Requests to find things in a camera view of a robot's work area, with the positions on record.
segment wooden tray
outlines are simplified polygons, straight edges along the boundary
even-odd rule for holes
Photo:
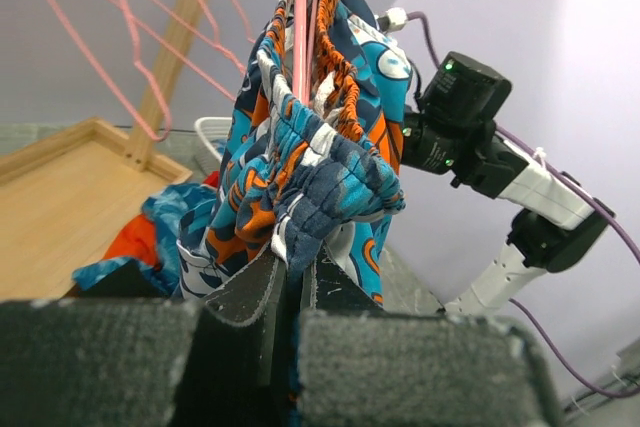
[[[128,140],[93,118],[0,159],[0,299],[61,297],[150,194],[191,176],[156,152],[132,168]]]

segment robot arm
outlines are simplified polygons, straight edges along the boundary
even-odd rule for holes
[[[493,117],[510,91],[511,83],[493,69],[450,53],[416,99],[418,112],[405,117],[403,164],[439,175],[453,171],[452,186],[523,207],[499,255],[447,311],[496,312],[532,280],[574,266],[607,226],[589,203],[496,133]]]
[[[446,304],[447,312],[496,313],[529,282],[547,272],[563,272],[577,264],[607,226],[593,207],[535,159],[508,140],[502,143],[526,160],[527,166],[497,198],[525,208],[513,219],[512,230],[498,256],[469,289]],[[575,180],[564,175],[580,189]],[[593,200],[614,215],[597,199]]]

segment white basket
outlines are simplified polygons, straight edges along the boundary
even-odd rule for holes
[[[231,129],[231,117],[200,117],[194,124],[200,140],[194,158],[206,175],[220,168],[222,154],[218,152],[217,140],[227,141]]]

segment blue patterned fabric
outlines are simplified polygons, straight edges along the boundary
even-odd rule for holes
[[[102,260],[73,272],[72,278],[82,290],[87,290],[110,273],[132,260],[142,275],[163,295],[171,295],[180,280],[180,262],[176,240],[180,222],[192,209],[213,209],[216,194],[205,185],[185,183],[170,185],[149,197],[142,205],[142,213],[152,221],[156,231],[156,253],[161,268],[145,264],[133,257]]]
[[[312,101],[290,88],[292,0],[278,0],[238,93],[213,210],[183,219],[180,294],[202,297],[270,248],[295,283],[325,241],[382,302],[411,68],[364,0],[320,0]]]

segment gray wall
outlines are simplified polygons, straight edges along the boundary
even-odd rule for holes
[[[640,52],[637,0],[396,0],[428,12],[440,56],[467,53],[508,76],[514,92],[499,122],[579,179],[640,239]],[[430,77],[418,26],[400,45]],[[408,209],[390,243],[434,293],[448,301],[497,254],[518,208],[454,190],[447,178],[404,169]],[[608,232],[576,268],[518,295],[571,363],[595,379],[640,330],[640,268]],[[522,318],[515,309],[504,313]],[[578,387],[549,352],[563,396]]]
[[[172,7],[174,0],[161,0]],[[137,105],[145,82],[131,62],[131,45],[120,10],[106,0],[58,0],[96,57],[127,97]],[[268,21],[275,0],[240,0],[257,33]],[[375,9],[393,0],[370,0]],[[148,0],[130,0],[135,15],[164,32],[166,14]],[[209,5],[220,24],[223,44],[244,62],[250,44],[229,0]],[[75,122],[100,115],[116,124],[131,118],[102,83],[59,24],[44,0],[0,0],[0,121]],[[212,35],[203,19],[201,31]],[[151,66],[157,43],[144,33],[143,57]],[[190,59],[235,94],[241,75],[222,55],[196,40]],[[191,128],[196,118],[227,115],[231,102],[188,67],[172,103],[175,127]]]

